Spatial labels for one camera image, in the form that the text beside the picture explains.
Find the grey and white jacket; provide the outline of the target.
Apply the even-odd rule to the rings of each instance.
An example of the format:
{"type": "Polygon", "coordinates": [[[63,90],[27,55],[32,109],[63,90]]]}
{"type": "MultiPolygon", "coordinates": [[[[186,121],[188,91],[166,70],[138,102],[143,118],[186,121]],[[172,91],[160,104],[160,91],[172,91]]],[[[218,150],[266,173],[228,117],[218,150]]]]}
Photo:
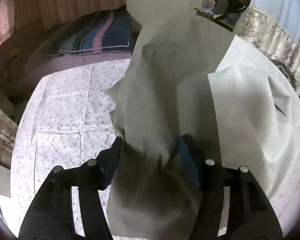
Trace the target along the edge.
{"type": "Polygon", "coordinates": [[[300,218],[300,99],[245,40],[198,16],[155,20],[108,94],[126,142],[107,206],[113,235],[189,237],[200,192],[178,156],[184,134],[215,162],[250,168],[284,233],[300,218]]]}

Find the pile of dark clothes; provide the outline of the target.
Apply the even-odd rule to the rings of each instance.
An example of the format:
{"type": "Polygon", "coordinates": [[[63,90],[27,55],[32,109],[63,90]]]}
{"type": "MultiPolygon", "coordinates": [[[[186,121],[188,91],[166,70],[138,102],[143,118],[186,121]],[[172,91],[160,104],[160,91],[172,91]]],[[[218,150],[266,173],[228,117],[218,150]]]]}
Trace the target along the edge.
{"type": "Polygon", "coordinates": [[[251,0],[215,0],[215,7],[212,9],[214,15],[234,13],[247,7],[251,0]]]}

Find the pink floral bed sheet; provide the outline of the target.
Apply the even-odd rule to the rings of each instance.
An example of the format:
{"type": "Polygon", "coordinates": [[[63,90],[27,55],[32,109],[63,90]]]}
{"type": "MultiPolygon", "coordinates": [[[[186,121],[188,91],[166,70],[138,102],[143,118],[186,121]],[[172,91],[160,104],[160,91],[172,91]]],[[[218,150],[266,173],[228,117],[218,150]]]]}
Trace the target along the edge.
{"type": "MultiPolygon", "coordinates": [[[[21,118],[11,170],[10,229],[17,236],[35,193],[51,169],[78,167],[97,157],[115,139],[109,113],[115,103],[107,94],[122,79],[130,59],[70,68],[43,77],[21,118]]],[[[271,199],[283,233],[300,218],[300,152],[277,196],[271,199]]]]}

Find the blue floral curtain left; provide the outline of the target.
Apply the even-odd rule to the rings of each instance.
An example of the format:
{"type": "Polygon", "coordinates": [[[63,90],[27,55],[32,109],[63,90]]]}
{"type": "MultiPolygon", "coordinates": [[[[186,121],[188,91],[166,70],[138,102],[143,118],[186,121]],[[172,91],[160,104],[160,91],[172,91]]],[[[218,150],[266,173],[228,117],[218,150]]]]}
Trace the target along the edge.
{"type": "Polygon", "coordinates": [[[9,170],[17,129],[18,125],[0,109],[0,165],[9,170]]]}

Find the blue floral curtain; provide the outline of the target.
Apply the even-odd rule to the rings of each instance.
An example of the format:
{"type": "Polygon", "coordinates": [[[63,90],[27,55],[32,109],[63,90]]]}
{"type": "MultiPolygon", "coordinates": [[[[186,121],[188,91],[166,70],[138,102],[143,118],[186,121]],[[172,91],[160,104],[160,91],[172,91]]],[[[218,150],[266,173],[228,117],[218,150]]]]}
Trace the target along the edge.
{"type": "Polygon", "coordinates": [[[9,170],[17,129],[18,125],[0,109],[0,165],[9,170]]]}
{"type": "Polygon", "coordinates": [[[269,59],[284,63],[300,95],[300,0],[251,0],[234,32],[269,59]]]}

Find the far bed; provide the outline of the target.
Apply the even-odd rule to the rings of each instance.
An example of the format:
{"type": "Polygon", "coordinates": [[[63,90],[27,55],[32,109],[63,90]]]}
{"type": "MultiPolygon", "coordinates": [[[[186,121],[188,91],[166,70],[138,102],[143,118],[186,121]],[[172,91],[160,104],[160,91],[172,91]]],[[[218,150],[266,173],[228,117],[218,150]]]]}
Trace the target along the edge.
{"type": "Polygon", "coordinates": [[[126,6],[53,27],[16,49],[1,85],[11,97],[28,96],[39,80],[72,67],[129,59],[134,48],[126,6]]]}

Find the wooden side table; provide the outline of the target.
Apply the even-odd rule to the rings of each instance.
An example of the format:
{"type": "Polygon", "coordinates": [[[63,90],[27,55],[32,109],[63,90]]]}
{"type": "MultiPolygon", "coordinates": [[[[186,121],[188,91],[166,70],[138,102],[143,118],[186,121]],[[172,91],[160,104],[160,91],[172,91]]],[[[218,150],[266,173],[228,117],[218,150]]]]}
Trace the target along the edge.
{"type": "Polygon", "coordinates": [[[221,15],[213,15],[208,11],[201,11],[198,8],[194,8],[196,15],[208,19],[217,25],[229,30],[234,31],[235,25],[238,22],[239,18],[242,16],[242,13],[228,13],[221,15]]]}

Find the striped blue pink blanket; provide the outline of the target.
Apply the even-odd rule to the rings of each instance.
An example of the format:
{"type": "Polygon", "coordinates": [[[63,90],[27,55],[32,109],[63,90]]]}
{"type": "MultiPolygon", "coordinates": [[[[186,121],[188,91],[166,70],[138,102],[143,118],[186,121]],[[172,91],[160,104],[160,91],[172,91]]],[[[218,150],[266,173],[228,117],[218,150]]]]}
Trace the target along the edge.
{"type": "Polygon", "coordinates": [[[94,12],[62,26],[48,41],[44,56],[77,56],[133,48],[130,15],[123,5],[94,12]]]}

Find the blue floral curtain right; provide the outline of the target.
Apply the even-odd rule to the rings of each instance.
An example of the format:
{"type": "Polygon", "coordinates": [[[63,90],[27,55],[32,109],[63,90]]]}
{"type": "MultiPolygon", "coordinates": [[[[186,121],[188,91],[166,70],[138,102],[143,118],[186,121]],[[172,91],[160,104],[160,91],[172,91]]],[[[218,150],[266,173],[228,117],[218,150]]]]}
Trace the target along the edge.
{"type": "Polygon", "coordinates": [[[284,63],[300,95],[300,0],[251,0],[234,32],[269,59],[284,63]]]}

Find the pink window curtain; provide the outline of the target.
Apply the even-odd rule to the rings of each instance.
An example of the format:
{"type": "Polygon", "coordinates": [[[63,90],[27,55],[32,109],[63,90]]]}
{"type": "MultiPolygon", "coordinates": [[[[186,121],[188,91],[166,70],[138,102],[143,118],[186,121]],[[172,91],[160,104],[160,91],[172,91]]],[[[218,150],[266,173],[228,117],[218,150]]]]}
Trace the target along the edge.
{"type": "Polygon", "coordinates": [[[14,0],[0,0],[0,45],[14,32],[14,0]]]}

